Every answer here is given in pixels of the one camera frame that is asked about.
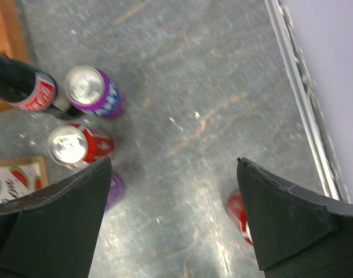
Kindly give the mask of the red cola can right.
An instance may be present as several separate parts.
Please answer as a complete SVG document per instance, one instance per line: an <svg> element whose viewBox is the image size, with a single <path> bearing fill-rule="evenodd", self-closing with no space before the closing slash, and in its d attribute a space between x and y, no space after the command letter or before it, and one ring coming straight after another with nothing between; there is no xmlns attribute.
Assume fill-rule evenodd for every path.
<svg viewBox="0 0 353 278"><path fill-rule="evenodd" d="M234 222L243 238L252 246L252 237L239 189L228 198L226 210L228 216Z"/></svg>

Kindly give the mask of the red cola can middle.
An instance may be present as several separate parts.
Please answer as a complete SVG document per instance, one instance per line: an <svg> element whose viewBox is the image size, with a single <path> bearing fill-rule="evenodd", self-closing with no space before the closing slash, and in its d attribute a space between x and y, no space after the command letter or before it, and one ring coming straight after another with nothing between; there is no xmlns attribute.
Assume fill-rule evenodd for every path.
<svg viewBox="0 0 353 278"><path fill-rule="evenodd" d="M115 143L106 131L69 123L54 129L48 137L48 152L59 165L81 169L114 154Z"/></svg>

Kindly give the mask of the wooden compartment tray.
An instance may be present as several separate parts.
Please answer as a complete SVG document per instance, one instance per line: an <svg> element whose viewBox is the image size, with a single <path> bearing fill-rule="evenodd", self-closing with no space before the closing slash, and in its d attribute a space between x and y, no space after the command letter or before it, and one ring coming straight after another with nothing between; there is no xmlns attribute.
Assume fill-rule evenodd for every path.
<svg viewBox="0 0 353 278"><path fill-rule="evenodd" d="M28 63L28 51L14 1L0 1L0 54Z"/></svg>

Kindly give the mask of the glass cola bottle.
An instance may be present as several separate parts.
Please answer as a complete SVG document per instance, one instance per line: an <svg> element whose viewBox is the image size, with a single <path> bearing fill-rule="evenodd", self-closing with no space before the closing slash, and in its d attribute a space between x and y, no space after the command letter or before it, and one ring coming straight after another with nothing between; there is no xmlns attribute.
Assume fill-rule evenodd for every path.
<svg viewBox="0 0 353 278"><path fill-rule="evenodd" d="M24 111L46 113L61 120L82 115L49 73L1 54L0 100Z"/></svg>

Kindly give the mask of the red cola can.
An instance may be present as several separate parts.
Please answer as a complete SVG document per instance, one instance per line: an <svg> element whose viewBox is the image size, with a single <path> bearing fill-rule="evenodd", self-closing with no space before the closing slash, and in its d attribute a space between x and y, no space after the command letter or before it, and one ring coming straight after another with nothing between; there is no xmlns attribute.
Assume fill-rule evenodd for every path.
<svg viewBox="0 0 353 278"><path fill-rule="evenodd" d="M239 189L228 198L226 210L228 216L234 222L243 238L252 246L252 237Z"/></svg>
<svg viewBox="0 0 353 278"><path fill-rule="evenodd" d="M48 152L59 165L81 169L114 154L115 143L106 131L69 123L54 129L48 137Z"/></svg>

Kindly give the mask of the purple fanta can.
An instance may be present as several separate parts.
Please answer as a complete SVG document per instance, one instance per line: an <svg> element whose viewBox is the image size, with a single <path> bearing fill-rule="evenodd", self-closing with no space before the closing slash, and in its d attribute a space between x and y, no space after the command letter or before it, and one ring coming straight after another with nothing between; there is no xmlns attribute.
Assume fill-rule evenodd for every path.
<svg viewBox="0 0 353 278"><path fill-rule="evenodd" d="M90 115L116 119L126 109L125 96L98 68L87 65L72 68L65 76L64 91L75 108Z"/></svg>
<svg viewBox="0 0 353 278"><path fill-rule="evenodd" d="M125 195L125 184L122 178L113 172L111 176L111 186L107 197L107 202L105 204L104 212L108 212L112 209L118 202L122 200Z"/></svg>

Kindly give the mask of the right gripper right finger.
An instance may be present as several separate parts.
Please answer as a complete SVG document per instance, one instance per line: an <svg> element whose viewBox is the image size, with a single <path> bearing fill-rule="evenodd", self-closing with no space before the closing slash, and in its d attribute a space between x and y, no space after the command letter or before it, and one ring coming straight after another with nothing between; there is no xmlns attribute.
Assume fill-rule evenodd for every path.
<svg viewBox="0 0 353 278"><path fill-rule="evenodd" d="M266 277L353 277L353 204L300 187L247 158L237 179Z"/></svg>

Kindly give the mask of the burlap canvas watermelon bag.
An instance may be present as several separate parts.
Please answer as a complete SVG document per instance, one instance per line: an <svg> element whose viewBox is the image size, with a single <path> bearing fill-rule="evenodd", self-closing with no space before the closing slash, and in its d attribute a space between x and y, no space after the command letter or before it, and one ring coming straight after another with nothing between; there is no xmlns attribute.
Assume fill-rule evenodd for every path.
<svg viewBox="0 0 353 278"><path fill-rule="evenodd" d="M43 156L0 159L0 204L50 185Z"/></svg>

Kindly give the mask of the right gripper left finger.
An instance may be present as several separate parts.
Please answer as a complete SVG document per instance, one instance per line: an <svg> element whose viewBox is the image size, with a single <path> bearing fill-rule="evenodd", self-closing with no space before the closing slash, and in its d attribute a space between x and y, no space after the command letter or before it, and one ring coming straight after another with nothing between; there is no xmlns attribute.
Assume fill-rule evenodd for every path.
<svg viewBox="0 0 353 278"><path fill-rule="evenodd" d="M0 204L0 277L88 277L111 175L101 159Z"/></svg>

